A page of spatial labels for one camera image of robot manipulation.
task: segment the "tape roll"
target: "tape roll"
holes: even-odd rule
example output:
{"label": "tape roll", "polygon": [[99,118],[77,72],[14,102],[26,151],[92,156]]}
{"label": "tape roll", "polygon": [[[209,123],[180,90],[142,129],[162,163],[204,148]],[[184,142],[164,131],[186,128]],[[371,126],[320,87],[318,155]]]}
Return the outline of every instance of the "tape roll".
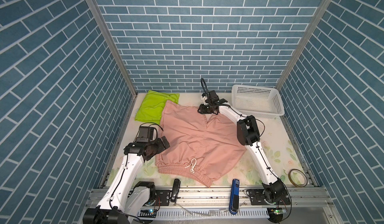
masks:
{"label": "tape roll", "polygon": [[[304,178],[305,183],[304,183],[304,184],[301,184],[301,185],[295,183],[295,182],[292,180],[292,178],[291,178],[291,173],[292,173],[292,171],[295,171],[295,172],[300,173],[301,176]],[[297,188],[302,188],[302,187],[305,187],[306,185],[308,185],[308,179],[307,179],[306,175],[305,175],[302,171],[300,171],[300,170],[298,170],[298,169],[290,169],[290,171],[288,172],[288,178],[289,178],[290,182],[291,182],[295,187],[297,187]]]}

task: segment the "wire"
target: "wire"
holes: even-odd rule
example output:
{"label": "wire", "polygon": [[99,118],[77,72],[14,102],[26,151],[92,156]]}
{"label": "wire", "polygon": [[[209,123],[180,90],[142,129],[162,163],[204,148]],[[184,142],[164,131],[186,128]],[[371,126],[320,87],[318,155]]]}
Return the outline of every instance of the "wire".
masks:
{"label": "wire", "polygon": [[210,107],[210,103],[209,103],[209,100],[210,100],[209,90],[208,90],[207,84],[205,83],[204,78],[200,79],[200,83],[201,83],[201,87],[203,88],[203,91],[207,94],[208,106]]}
{"label": "wire", "polygon": [[162,131],[164,131],[164,129],[159,125],[159,124],[157,124],[157,123],[154,123],[154,122],[146,122],[146,123],[143,123],[143,124],[141,124],[140,126],[142,126],[142,125],[144,125],[144,124],[148,124],[148,123],[152,123],[151,125],[156,125],[156,126],[159,126],[160,127],[160,129],[162,130]]}
{"label": "wire", "polygon": [[[264,161],[264,163],[265,163],[267,169],[268,169],[268,170],[270,171],[270,173],[272,173],[276,178],[278,178],[278,177],[276,176],[276,174],[273,173],[273,172],[271,171],[271,168],[266,164],[266,161],[265,161],[265,159],[264,159],[264,156],[263,156],[263,154],[262,154],[261,151],[260,151],[260,147],[259,147],[259,146],[256,146],[256,148],[257,148],[257,150],[259,151],[260,155],[262,156],[262,159],[263,159],[263,161]],[[281,221],[284,221],[284,220],[286,220],[286,219],[290,216],[290,214],[291,214],[291,212],[292,212],[292,198],[291,198],[291,195],[289,194],[289,191],[288,191],[287,186],[286,186],[283,182],[281,182],[281,183],[284,185],[284,188],[285,188],[285,190],[287,191],[288,196],[289,196],[290,201],[291,201],[291,208],[290,208],[290,211],[289,211],[289,213],[288,213],[288,216],[287,216],[286,218],[284,218],[284,219],[281,220]]]}
{"label": "wire", "polygon": [[253,197],[255,197],[256,195],[252,195],[251,196],[251,194],[248,194],[248,192],[249,192],[249,189],[247,189],[246,191],[245,191],[245,194],[249,197],[249,198],[253,198]]}
{"label": "wire", "polygon": [[291,198],[291,195],[289,194],[289,191],[288,191],[288,188],[287,188],[287,186],[283,183],[283,185],[284,185],[284,187],[285,187],[285,189],[287,190],[287,193],[288,193],[288,196],[289,196],[289,199],[290,199],[290,201],[291,201],[291,207],[290,207],[290,209],[289,209],[289,213],[288,213],[288,216],[287,217],[285,217],[285,218],[283,218],[281,221],[284,221],[284,220],[286,220],[289,216],[290,216],[290,214],[291,214],[291,212],[292,212],[292,198]]}
{"label": "wire", "polygon": [[[125,166],[127,166],[127,164],[128,164],[128,157],[127,157],[127,160],[126,160],[126,162],[125,162]],[[125,169],[122,170],[121,178],[120,178],[120,180],[119,180],[119,183],[116,185],[115,189],[113,190],[113,192],[112,192],[112,194],[111,194],[111,198],[113,197],[113,195],[115,194],[116,189],[117,189],[118,186],[120,185],[121,180],[122,180],[122,176],[123,176],[124,172],[125,172]],[[115,211],[117,211],[117,212],[119,212],[119,213],[121,213],[121,214],[123,214],[123,215],[125,215],[125,216],[133,217],[133,218],[137,219],[138,222],[143,223],[143,221],[142,221],[140,218],[138,218],[137,216],[129,215],[129,214],[126,214],[126,213],[124,213],[124,212],[122,212],[122,211],[120,211],[120,210],[114,209],[114,208],[112,207],[112,204],[111,204],[111,201],[112,201],[111,198],[109,198],[109,206],[111,207],[111,209],[113,209],[113,210],[115,210]]]}
{"label": "wire", "polygon": [[[144,125],[144,124],[148,124],[148,123],[152,123],[152,124],[149,125],[149,126],[157,125],[157,126],[160,127],[160,129],[161,129],[162,131],[164,131],[164,129],[163,129],[159,124],[157,124],[157,123],[154,123],[154,122],[146,122],[146,123],[143,123],[143,124],[141,124],[141,125],[139,126],[139,130],[137,131],[137,134],[136,134],[136,136],[135,136],[134,142],[136,142],[136,138],[137,138],[137,136],[139,135],[140,127],[141,127],[142,125]],[[156,129],[156,128],[155,128],[155,130],[156,130],[156,139],[157,139],[157,138],[158,138],[158,133],[157,133],[157,129]]]}
{"label": "wire", "polygon": [[155,204],[153,205],[153,207],[154,207],[154,209],[155,209],[154,211],[157,211],[157,210],[156,210],[156,203],[157,203],[157,198],[155,197]]}
{"label": "wire", "polygon": [[286,212],[288,212],[288,209],[287,209],[287,206],[285,205],[285,202],[283,201],[283,199],[281,199],[281,201],[284,203]]}
{"label": "wire", "polygon": [[256,119],[256,118],[255,118],[255,120],[261,122],[261,123],[263,124],[263,126],[264,126],[263,132],[262,132],[262,134],[259,136],[259,138],[260,138],[260,137],[263,135],[264,131],[265,131],[265,124],[264,124],[262,121],[260,121],[259,119]]}
{"label": "wire", "polygon": [[185,209],[183,206],[181,206],[179,203],[176,203],[176,205],[178,205],[179,207],[181,207],[182,209],[184,209],[186,212],[188,212],[189,214],[193,215],[193,214],[197,214],[197,215],[201,215],[201,216],[211,216],[211,214],[205,214],[205,213],[200,213],[200,212],[195,212],[195,211],[190,211],[188,209]]}
{"label": "wire", "polygon": [[158,198],[159,198],[159,208],[157,209],[157,211],[160,210],[160,197],[158,196]]}
{"label": "wire", "polygon": [[235,111],[230,105],[228,104],[218,104],[218,105],[214,105],[214,106],[227,106],[229,107],[234,113],[236,113],[237,115],[239,116],[243,116],[241,113],[238,113],[237,111]]}

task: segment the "pink shorts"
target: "pink shorts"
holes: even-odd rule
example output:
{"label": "pink shorts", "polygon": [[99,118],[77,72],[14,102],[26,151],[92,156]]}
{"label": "pink shorts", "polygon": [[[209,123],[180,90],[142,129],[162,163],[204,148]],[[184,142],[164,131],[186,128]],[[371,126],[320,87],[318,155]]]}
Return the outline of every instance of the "pink shorts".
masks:
{"label": "pink shorts", "polygon": [[[237,140],[236,125],[220,113],[207,121],[197,107],[167,101],[160,125],[170,148],[156,155],[159,173],[192,178],[207,187],[227,174],[246,150]],[[185,167],[193,158],[191,172],[191,166]]]}

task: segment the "floral tablecloth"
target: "floral tablecloth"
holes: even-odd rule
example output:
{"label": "floral tablecloth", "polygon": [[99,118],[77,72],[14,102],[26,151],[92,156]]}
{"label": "floral tablecloth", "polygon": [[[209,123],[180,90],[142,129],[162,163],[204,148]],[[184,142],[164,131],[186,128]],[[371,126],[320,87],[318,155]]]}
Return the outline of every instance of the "floral tablecloth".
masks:
{"label": "floral tablecloth", "polygon": [[[132,116],[127,126],[127,130],[137,130],[141,122],[134,121],[134,116],[140,104],[145,96],[144,93],[140,93],[137,101],[135,103]],[[184,106],[198,106],[199,105],[199,93],[182,93],[180,95],[179,104]],[[230,102],[230,93],[220,93],[220,98],[225,98]],[[266,154],[272,168],[275,170],[275,173],[279,175],[281,180],[287,185],[291,185],[288,179],[288,172],[290,169],[299,169],[303,171],[300,161],[295,153],[295,150],[292,147],[292,143],[289,140],[289,137],[285,131],[285,128],[281,122],[280,117],[274,119],[259,118],[265,124],[265,132],[261,136],[261,145],[263,151]],[[263,131],[263,126],[258,122],[258,127],[260,133]],[[122,144],[131,142],[136,134],[135,131],[130,131],[129,134],[124,135]],[[118,155],[116,157],[113,169],[111,171],[110,177],[108,178],[107,186],[109,186],[116,173],[118,168],[121,165],[123,151],[125,145],[120,146]],[[212,186],[229,186],[232,184],[233,179],[239,179],[241,185],[261,185],[262,180],[256,169],[255,162],[252,159],[252,156],[248,151],[242,156],[237,165],[222,178],[214,181]],[[138,181],[153,181],[156,186],[172,186],[175,178],[180,179],[182,186],[201,186],[204,187],[201,183],[186,178],[183,176],[169,175],[169,174],[160,174],[157,172],[157,167],[155,166],[155,158],[152,158],[149,161],[146,161],[141,169],[141,171],[136,176],[134,185]],[[296,183],[303,183],[304,179],[301,175],[297,173],[292,174],[293,181]]]}

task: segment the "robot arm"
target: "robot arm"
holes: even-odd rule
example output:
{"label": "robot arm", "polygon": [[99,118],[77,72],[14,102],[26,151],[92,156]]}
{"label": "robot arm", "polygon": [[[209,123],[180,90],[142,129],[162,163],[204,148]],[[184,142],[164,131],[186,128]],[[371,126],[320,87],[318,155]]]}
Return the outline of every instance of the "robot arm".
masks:
{"label": "robot arm", "polygon": [[281,199],[285,191],[285,185],[272,169],[260,145],[260,133],[254,116],[243,116],[239,111],[231,107],[225,99],[220,99],[215,91],[208,91],[204,79],[201,79],[204,90],[198,112],[200,114],[218,114],[227,116],[237,125],[237,140],[244,145],[252,155],[257,169],[261,175],[266,202],[273,204]]}
{"label": "robot arm", "polygon": [[[241,113],[238,110],[234,109],[233,107],[229,107],[228,103],[224,103],[224,104],[226,104],[228,106],[219,106],[219,112],[221,114],[225,115],[226,117],[228,117],[235,124],[238,124],[238,128],[237,128],[238,138],[239,138],[239,135],[240,135],[240,138],[242,138],[242,136],[244,136],[243,130],[245,129],[242,126],[246,127],[247,122],[252,122],[252,120],[254,120],[254,118],[251,119],[251,118],[248,118],[246,116],[240,116],[239,114],[241,114]],[[249,144],[247,145],[247,142],[245,142],[245,144],[243,144],[243,143],[242,143],[242,145],[245,145],[247,150],[251,153],[252,158],[255,161],[257,169],[261,175],[261,179],[262,179],[263,183],[266,183],[266,184],[267,183],[275,183],[277,181],[277,178],[275,176],[276,173],[272,168],[270,168],[270,169],[268,168],[271,165],[269,164],[269,161],[265,156],[263,148],[260,145],[260,136],[257,138],[257,140],[252,142],[251,145],[249,145]]]}
{"label": "robot arm", "polygon": [[139,127],[135,142],[124,148],[122,164],[107,193],[96,208],[88,208],[83,216],[84,224],[130,224],[141,207],[154,203],[156,190],[153,182],[141,181],[136,184],[128,198],[133,181],[144,161],[169,148],[165,136],[150,141],[154,127]]}

